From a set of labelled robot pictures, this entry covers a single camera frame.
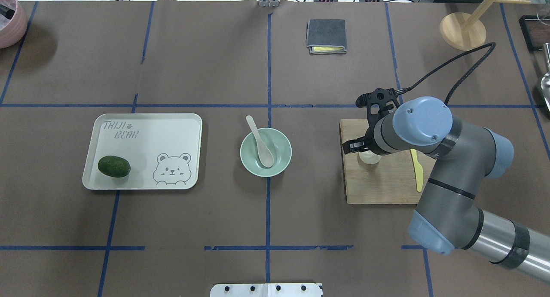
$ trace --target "yellow knife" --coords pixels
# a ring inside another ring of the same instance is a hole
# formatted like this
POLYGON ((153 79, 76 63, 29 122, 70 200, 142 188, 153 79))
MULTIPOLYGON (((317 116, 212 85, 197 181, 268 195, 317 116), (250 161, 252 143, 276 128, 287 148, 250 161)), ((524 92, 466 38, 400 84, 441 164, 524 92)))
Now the yellow knife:
POLYGON ((411 149, 412 165, 414 166, 414 176, 416 179, 416 191, 422 193, 422 185, 424 185, 424 170, 418 162, 418 155, 415 149, 411 149))

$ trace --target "robotic arm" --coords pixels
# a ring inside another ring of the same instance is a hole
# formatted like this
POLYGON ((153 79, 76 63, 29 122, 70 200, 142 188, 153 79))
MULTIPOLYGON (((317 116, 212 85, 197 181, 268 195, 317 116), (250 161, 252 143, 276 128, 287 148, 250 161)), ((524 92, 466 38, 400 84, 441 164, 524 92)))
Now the robotic arm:
POLYGON ((414 148, 436 159, 409 236, 434 252, 471 250, 492 264, 550 284, 550 238, 474 206, 483 178, 497 178, 510 166, 510 141, 462 121, 433 97, 399 105, 401 93, 379 88, 357 99, 358 107, 367 108, 369 129, 365 136, 342 144, 344 153, 370 150, 387 155, 414 148), (375 105, 378 113, 371 111, 375 105))

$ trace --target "bear drawing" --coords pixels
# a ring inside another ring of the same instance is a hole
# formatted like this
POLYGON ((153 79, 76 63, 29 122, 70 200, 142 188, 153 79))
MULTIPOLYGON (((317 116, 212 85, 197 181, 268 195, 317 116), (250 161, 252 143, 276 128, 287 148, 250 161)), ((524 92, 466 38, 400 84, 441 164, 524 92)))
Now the bear drawing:
POLYGON ((157 169, 153 172, 153 179, 157 184, 163 182, 165 184, 176 184, 183 182, 184 184, 191 179, 191 169, 189 162, 191 155, 183 153, 180 156, 168 156, 162 153, 157 156, 157 169))

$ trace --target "wooden round base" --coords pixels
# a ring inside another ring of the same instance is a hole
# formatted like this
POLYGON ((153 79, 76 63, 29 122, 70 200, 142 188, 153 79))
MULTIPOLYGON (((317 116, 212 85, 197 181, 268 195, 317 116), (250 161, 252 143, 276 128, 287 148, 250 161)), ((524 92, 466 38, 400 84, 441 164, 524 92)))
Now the wooden round base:
POLYGON ((445 42, 455 49, 468 51, 477 48, 487 38, 485 26, 479 20, 475 21, 467 31, 462 31, 462 25, 469 17, 468 13, 455 12, 441 20, 441 35, 445 39, 445 42))

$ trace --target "folded cloth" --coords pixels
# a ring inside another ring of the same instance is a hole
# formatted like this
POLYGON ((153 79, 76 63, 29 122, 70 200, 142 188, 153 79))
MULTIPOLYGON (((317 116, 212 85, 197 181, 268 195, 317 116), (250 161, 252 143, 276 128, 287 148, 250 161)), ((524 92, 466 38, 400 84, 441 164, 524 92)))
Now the folded cloth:
POLYGON ((311 54, 346 53, 345 20, 311 19, 308 21, 306 47, 311 54))

